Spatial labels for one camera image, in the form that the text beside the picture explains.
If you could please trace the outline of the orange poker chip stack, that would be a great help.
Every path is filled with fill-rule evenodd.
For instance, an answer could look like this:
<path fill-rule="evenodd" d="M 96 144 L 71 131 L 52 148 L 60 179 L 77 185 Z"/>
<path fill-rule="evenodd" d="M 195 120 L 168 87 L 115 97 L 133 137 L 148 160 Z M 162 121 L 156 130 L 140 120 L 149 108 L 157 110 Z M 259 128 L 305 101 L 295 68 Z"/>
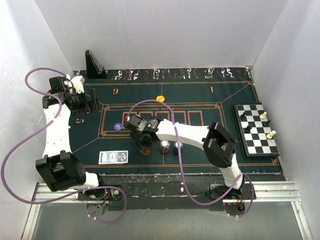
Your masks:
<path fill-rule="evenodd" d="M 150 154 L 150 149 L 146 149 L 146 150 L 144 150 L 143 152 L 142 152 L 142 154 L 144 155 L 144 156 L 148 156 L 149 154 Z"/>

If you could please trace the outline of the purple small blind button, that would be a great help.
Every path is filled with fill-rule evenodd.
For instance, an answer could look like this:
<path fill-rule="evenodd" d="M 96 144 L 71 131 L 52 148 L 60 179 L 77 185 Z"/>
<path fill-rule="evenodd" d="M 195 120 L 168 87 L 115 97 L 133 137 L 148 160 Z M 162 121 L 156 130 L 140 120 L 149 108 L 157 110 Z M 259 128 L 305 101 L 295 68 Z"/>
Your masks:
<path fill-rule="evenodd" d="M 113 128 L 115 131 L 121 131 L 123 129 L 123 125 L 120 122 L 118 122 L 114 124 Z"/>

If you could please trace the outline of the yellow big blind button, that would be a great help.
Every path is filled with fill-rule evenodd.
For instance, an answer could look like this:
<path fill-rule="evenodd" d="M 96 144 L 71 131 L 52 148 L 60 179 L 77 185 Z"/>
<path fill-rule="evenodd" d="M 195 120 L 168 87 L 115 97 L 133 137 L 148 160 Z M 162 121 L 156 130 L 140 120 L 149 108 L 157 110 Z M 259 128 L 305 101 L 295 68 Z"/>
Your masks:
<path fill-rule="evenodd" d="M 165 97 L 163 95 L 158 95 L 156 100 L 163 103 L 165 101 Z"/>

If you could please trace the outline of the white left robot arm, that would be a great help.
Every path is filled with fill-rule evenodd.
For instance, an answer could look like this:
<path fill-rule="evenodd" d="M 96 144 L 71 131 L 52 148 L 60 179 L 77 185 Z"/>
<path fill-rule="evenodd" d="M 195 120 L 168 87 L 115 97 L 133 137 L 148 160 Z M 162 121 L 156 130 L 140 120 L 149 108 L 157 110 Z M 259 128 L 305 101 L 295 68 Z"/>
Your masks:
<path fill-rule="evenodd" d="M 51 191 L 89 188 L 89 194 L 101 200 L 106 196 L 106 187 L 99 183 L 97 174 L 86 172 L 70 147 L 70 117 L 100 110 L 95 89 L 90 90 L 91 100 L 87 100 L 84 81 L 81 75 L 71 80 L 61 76 L 50 78 L 50 90 L 42 98 L 50 125 L 46 128 L 43 157 L 35 162 L 35 167 Z"/>

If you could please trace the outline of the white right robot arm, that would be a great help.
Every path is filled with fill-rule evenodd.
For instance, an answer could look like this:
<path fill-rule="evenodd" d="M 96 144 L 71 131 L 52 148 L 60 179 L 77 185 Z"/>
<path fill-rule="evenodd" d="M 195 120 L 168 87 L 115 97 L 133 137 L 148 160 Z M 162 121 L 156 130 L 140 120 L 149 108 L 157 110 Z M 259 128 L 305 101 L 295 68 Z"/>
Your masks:
<path fill-rule="evenodd" d="M 244 178 L 237 163 L 236 141 L 219 123 L 209 126 L 193 126 L 173 123 L 164 118 L 143 119 L 139 115 L 128 116 L 124 127 L 141 153 L 161 141 L 175 141 L 204 151 L 208 161 L 218 167 L 224 179 L 227 195 L 237 199 L 245 192 Z"/>

